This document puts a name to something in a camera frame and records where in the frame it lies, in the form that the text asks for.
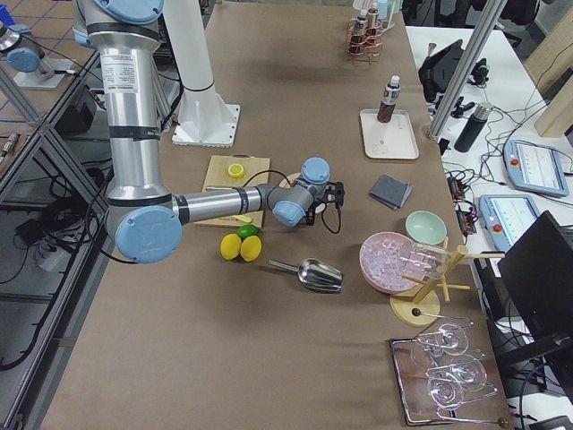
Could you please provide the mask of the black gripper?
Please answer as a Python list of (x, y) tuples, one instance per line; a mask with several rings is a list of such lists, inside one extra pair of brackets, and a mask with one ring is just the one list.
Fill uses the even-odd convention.
[(315, 215), (317, 213), (317, 208), (321, 205), (324, 206), (321, 212), (321, 220), (324, 226), (327, 226), (327, 222), (324, 219), (324, 214), (328, 205), (331, 203), (335, 204), (335, 209), (338, 215), (338, 224), (342, 224), (342, 207), (344, 205), (345, 198), (345, 188), (342, 182), (328, 182), (325, 191), (322, 196), (318, 197), (313, 201), (309, 209), (305, 213), (305, 224), (307, 226), (313, 226), (315, 222)]

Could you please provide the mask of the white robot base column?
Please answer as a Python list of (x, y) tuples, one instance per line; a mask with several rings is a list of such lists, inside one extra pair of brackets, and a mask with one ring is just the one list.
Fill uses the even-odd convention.
[(199, 3), (166, 1), (163, 16), (184, 88), (174, 143), (230, 148), (240, 107), (216, 91)]

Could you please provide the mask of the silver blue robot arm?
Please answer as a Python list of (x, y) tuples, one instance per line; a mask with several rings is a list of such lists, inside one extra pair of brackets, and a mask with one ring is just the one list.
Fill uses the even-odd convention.
[(162, 114), (153, 60), (164, 21), (183, 88), (175, 140), (229, 147), (240, 108), (216, 92), (201, 9), (195, 1), (78, 1), (73, 30), (99, 53), (115, 182), (107, 193), (107, 232), (131, 262), (153, 263), (179, 246), (185, 224), (269, 210), (292, 227), (319, 204), (341, 207), (344, 188), (321, 158), (303, 163), (288, 188), (233, 187), (174, 194), (159, 163)]

